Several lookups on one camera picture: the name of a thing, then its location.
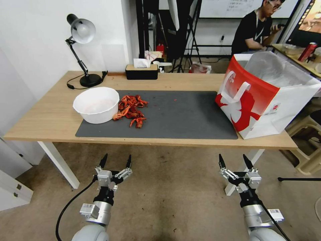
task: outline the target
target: black t-shirt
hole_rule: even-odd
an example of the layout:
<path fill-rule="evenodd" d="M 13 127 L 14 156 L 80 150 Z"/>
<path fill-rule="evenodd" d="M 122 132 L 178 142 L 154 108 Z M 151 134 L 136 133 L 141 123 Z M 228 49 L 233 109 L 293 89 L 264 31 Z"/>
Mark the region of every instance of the black t-shirt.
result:
<path fill-rule="evenodd" d="M 249 51 L 249 48 L 245 43 L 245 39 L 254 39 L 256 34 L 257 38 L 254 40 L 258 43 L 261 43 L 262 37 L 270 36 L 271 26 L 271 17 L 266 18 L 264 22 L 258 19 L 258 24 L 256 27 L 256 13 L 253 11 L 246 15 L 244 18 L 242 18 L 240 25 L 236 30 L 232 43 L 232 55 Z"/>

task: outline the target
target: white table leg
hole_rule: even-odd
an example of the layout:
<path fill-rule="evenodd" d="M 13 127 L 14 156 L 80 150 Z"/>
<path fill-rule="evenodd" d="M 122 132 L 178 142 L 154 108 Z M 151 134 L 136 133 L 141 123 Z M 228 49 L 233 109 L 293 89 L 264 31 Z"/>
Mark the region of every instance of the white table leg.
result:
<path fill-rule="evenodd" d="M 264 152 L 264 149 L 251 150 L 246 156 L 248 157 L 249 160 L 251 160 L 252 164 L 254 165 L 256 161 L 259 159 L 259 157 L 263 154 L 263 152 Z M 248 168 L 246 167 L 242 156 L 240 156 L 240 161 L 242 162 L 242 164 L 237 171 L 247 172 Z M 234 190 L 235 190 L 235 185 L 229 183 L 225 188 L 225 193 L 227 196 L 231 196 Z"/>
<path fill-rule="evenodd" d="M 52 162 L 56 165 L 62 175 L 67 179 L 70 185 L 77 189 L 79 187 L 79 181 L 71 171 L 63 157 L 58 152 L 57 148 L 53 145 L 52 142 L 40 142 L 39 145 L 43 148 L 43 150 L 47 153 Z"/>

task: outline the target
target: wooden table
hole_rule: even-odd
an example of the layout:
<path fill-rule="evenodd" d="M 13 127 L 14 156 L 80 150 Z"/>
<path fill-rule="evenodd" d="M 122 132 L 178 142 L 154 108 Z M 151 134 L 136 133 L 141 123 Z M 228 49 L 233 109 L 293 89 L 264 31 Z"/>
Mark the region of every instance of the wooden table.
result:
<path fill-rule="evenodd" d="M 8 140 L 37 141 L 73 188 L 78 188 L 79 181 L 52 142 L 258 149 L 249 153 L 253 163 L 264 149 L 297 148 L 285 131 L 278 135 L 248 140 L 243 140 L 239 135 L 236 140 L 76 137 L 75 133 L 83 119 L 74 111 L 72 105 L 75 97 L 84 90 L 71 90 L 66 86 L 66 82 L 80 74 L 80 71 L 68 71 L 4 136 Z M 157 80 L 127 80 L 125 76 L 106 76 L 99 86 L 116 90 L 218 91 L 223 77 L 224 74 L 163 73 L 158 75 Z M 75 79 L 70 83 L 78 87 L 79 80 Z M 240 167 L 240 170 L 246 170 L 245 165 Z"/>
<path fill-rule="evenodd" d="M 321 73 L 318 73 L 315 70 L 316 63 L 311 62 L 311 61 L 309 63 L 298 61 L 298 58 L 300 57 L 300 54 L 299 55 L 287 55 L 282 49 L 282 44 L 272 44 L 272 46 L 279 53 L 281 53 L 282 55 L 284 55 L 285 57 L 290 59 L 292 62 L 294 62 L 295 63 L 294 65 L 297 64 L 297 65 L 301 66 L 302 68 L 304 68 L 309 73 L 311 73 L 314 77 L 321 78 Z"/>

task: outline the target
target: monitor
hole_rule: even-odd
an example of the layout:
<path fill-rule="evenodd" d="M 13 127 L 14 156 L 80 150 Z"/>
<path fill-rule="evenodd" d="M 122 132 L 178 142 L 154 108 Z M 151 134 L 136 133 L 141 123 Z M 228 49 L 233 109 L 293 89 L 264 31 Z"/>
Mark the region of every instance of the monitor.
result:
<path fill-rule="evenodd" d="M 287 43 L 306 47 L 315 42 L 321 47 L 321 0 L 312 0 L 301 16 Z"/>

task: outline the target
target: tissue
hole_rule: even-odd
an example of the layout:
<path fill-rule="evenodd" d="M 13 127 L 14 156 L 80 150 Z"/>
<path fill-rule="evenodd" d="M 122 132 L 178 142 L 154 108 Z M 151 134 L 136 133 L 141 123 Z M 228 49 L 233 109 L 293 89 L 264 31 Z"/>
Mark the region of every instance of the tissue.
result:
<path fill-rule="evenodd" d="M 147 59 L 134 59 L 134 68 L 149 68 L 150 60 Z"/>

